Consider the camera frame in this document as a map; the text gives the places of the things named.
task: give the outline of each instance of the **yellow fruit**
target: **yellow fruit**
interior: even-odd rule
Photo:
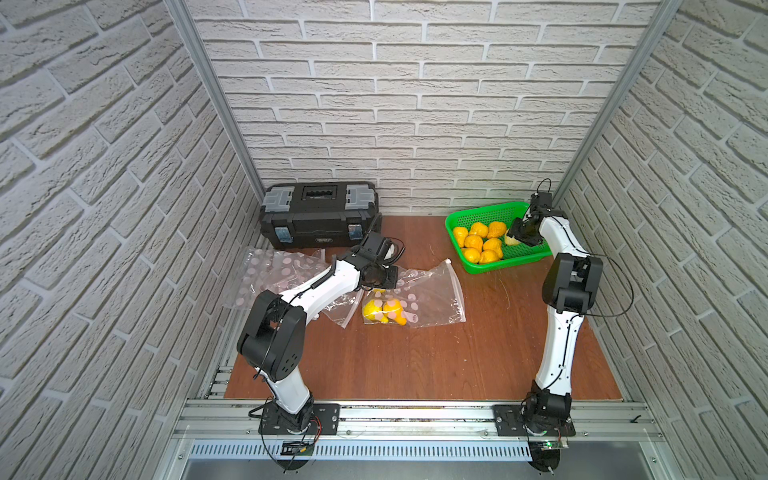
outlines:
[[[397,317],[402,316],[402,305],[400,305],[400,300],[391,299],[387,300],[384,303],[384,318],[389,318],[390,320],[397,320]]]
[[[500,248],[502,248],[502,241],[498,238],[489,238],[482,244],[483,251],[498,250]]]
[[[482,238],[478,235],[470,235],[464,239],[464,247],[474,248],[478,252],[482,251]]]
[[[510,237],[510,236],[508,236],[508,235],[504,235],[504,243],[505,243],[506,245],[510,246],[510,247],[513,247],[513,246],[515,246],[515,245],[519,245],[519,244],[520,244],[520,242],[518,241],[518,239],[516,239],[516,238],[514,238],[514,237]]]
[[[480,255],[480,264],[486,265],[488,263],[498,262],[498,254],[493,250],[486,250]]]
[[[464,248],[464,239],[469,235],[469,230],[464,227],[456,227],[453,229],[453,237],[456,239],[456,243],[460,248]]]
[[[495,252],[499,259],[504,258],[504,253],[502,252],[502,241],[498,238],[487,239],[485,243],[482,244],[482,249],[484,252]]]
[[[367,320],[378,320],[383,322],[386,320],[384,312],[382,311],[383,305],[384,302],[381,300],[371,300],[362,308],[362,317]]]
[[[504,222],[491,222],[488,225],[488,238],[499,238],[507,233],[507,224]]]
[[[462,248],[462,255],[470,263],[477,263],[480,261],[480,252],[474,248]]]
[[[488,236],[488,227],[480,222],[474,222],[472,228],[469,229],[470,235],[477,235],[478,237],[486,238]]]

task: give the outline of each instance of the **bag with pink dots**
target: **bag with pink dots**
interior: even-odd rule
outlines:
[[[462,285],[449,259],[428,271],[400,270],[394,289],[370,290],[360,304],[368,324],[417,327],[467,321]]]
[[[243,255],[243,263],[230,279],[230,294],[224,297],[223,306],[234,310],[250,310],[256,297],[264,290],[282,292],[292,289],[328,266],[325,250],[317,250],[308,256],[303,253],[248,248]],[[362,292],[342,295],[323,309],[323,313],[337,325],[346,328],[361,297]]]

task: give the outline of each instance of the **green basket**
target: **green basket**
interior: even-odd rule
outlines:
[[[507,228],[509,228],[512,225],[512,221],[518,217],[522,218],[527,210],[528,204],[525,202],[509,202],[508,204],[473,208],[471,210],[464,210],[448,215],[448,218],[445,219],[445,229],[448,231],[448,236],[451,238],[456,253],[458,253],[458,258],[460,258],[464,264],[464,270],[469,273],[491,272],[500,268],[507,268],[508,266],[538,262],[542,258],[552,255],[546,241],[536,247],[529,247],[522,243],[509,247],[504,245],[504,238],[502,237],[500,240],[502,241],[504,259],[486,265],[476,265],[468,262],[464,258],[461,247],[458,246],[456,239],[453,237],[454,228],[465,227],[469,230],[469,227],[471,227],[474,222],[482,222],[485,225],[496,221],[504,222],[507,224]]]

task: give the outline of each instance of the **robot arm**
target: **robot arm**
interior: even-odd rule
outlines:
[[[253,302],[237,352],[265,377],[282,424],[291,432],[306,431],[314,404],[297,369],[307,323],[332,301],[362,286],[395,287],[397,267],[393,264],[405,248],[396,253],[389,238],[372,231],[380,220],[379,216],[372,222],[360,245],[338,260],[334,257],[327,270],[280,294],[266,290]]]
[[[576,337],[585,313],[594,305],[603,270],[602,260],[581,247],[560,210],[551,208],[551,194],[537,192],[525,217],[515,219],[505,241],[530,247],[547,241],[554,262],[541,289],[547,303],[548,328],[544,355],[523,416],[531,433],[562,425],[571,412],[571,367]]]

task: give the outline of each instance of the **brick wall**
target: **brick wall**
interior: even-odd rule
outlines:
[[[592,320],[691,478],[768,475],[766,33],[765,3],[685,0],[564,202],[631,273]]]
[[[0,3],[0,478],[147,478],[256,201],[162,2]]]
[[[265,185],[372,180],[422,214],[556,185],[657,5],[187,3]]]

